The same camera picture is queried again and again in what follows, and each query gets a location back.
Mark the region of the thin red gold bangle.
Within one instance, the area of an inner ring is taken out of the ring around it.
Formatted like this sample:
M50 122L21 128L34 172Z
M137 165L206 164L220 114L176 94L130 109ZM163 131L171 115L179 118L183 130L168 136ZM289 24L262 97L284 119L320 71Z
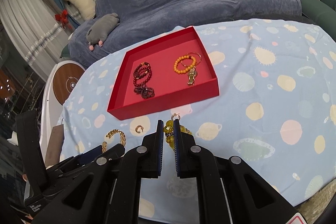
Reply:
M202 61L202 55L195 52L187 53L185 56L181 57L181 65L185 68L187 67L195 67L200 64Z

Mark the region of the small gold earring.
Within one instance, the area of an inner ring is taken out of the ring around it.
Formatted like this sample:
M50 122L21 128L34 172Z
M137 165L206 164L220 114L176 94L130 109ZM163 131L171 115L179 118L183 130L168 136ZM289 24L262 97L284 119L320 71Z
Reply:
M180 120L181 119L181 116L180 116L180 114L179 113L174 113L174 114L172 114L172 116L171 116L171 120Z

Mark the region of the white cow plush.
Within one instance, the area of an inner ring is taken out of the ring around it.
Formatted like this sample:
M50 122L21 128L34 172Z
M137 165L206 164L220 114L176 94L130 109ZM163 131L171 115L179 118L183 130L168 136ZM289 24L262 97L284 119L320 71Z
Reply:
M74 5L84 20L93 19L96 16L96 3L94 0L65 0Z

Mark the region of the purple garnet bead strand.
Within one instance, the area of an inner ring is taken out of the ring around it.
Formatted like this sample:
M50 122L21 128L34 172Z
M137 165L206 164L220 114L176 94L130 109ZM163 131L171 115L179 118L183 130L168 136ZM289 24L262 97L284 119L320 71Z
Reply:
M149 99L155 96L154 89L147 86L135 87L134 92L140 95L143 99Z

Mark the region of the white round wooden-faced device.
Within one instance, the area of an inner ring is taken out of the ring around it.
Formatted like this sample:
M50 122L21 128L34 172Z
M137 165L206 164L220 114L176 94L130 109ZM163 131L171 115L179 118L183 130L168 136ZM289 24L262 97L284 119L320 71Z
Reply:
M45 157L51 130L60 117L63 104L84 74L84 67L75 61L61 61L51 71L45 85L41 114L40 146Z

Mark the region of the gold hoop earring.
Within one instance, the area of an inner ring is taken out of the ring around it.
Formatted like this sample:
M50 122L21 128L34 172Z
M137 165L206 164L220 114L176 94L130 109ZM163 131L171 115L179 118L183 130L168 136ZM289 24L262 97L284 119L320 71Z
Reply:
M138 126L135 128L135 132L136 132L136 133L143 133L143 126L142 126L142 125L138 125Z

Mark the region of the green sofa bed frame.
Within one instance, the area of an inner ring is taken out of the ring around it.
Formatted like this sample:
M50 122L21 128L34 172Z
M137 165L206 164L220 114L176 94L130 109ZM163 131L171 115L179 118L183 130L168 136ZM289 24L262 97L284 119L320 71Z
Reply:
M335 0L300 0L302 14L335 39Z

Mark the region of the light blue patterned sheet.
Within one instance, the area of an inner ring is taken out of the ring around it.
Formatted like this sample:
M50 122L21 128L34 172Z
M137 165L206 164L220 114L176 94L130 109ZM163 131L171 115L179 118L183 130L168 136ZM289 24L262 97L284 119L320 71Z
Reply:
M219 96L124 121L107 112L125 49L86 69L63 106L61 159L119 136L141 144L174 113L198 145L240 156L292 205L335 178L335 41L320 27L282 20L239 20L196 27L219 81ZM143 126L143 133L135 128Z

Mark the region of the red ribbon bow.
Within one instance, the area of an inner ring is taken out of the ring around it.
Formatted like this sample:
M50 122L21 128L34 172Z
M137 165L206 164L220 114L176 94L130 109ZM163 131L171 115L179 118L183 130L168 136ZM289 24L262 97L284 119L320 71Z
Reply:
M62 10L59 14L55 14L55 20L61 24L63 29L69 29L69 30L74 29L68 19L68 12L66 9Z

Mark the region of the grey plush mouse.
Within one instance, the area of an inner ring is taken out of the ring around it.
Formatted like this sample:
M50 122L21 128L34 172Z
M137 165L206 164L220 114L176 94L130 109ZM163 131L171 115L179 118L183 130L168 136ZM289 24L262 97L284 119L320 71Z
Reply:
M90 51L93 51L95 45L102 47L109 34L120 25L120 18L116 13L110 13L98 19L88 30L86 38Z

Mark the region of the red cardboard tray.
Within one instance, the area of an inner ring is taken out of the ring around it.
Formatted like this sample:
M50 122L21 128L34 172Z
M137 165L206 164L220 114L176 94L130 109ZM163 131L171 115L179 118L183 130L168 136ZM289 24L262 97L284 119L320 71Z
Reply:
M181 57L195 52L202 61L195 67L181 65ZM135 87L154 89L143 99ZM119 120L135 118L219 95L214 67L194 27L177 30L126 52L107 111Z

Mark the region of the white sheer curtain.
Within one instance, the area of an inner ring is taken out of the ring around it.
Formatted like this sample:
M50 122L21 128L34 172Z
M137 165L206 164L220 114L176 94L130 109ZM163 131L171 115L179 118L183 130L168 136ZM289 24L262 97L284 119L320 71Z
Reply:
M54 12L42 0L1 0L1 23L27 64L47 80L69 37Z

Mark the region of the brown leather pad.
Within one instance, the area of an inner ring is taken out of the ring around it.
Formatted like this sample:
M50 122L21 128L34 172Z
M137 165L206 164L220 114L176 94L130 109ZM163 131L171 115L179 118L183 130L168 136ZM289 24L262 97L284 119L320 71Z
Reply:
M60 162L60 155L62 151L62 146L64 143L64 125L56 125L52 128L46 157L45 166L49 168Z

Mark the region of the cream fluffy rug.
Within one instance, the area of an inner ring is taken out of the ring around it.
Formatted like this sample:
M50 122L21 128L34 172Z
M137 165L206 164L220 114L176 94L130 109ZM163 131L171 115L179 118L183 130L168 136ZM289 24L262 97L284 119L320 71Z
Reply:
M335 184L335 180L332 180L307 201L298 205L297 210L306 219L308 224L314 223L326 209L335 195Z

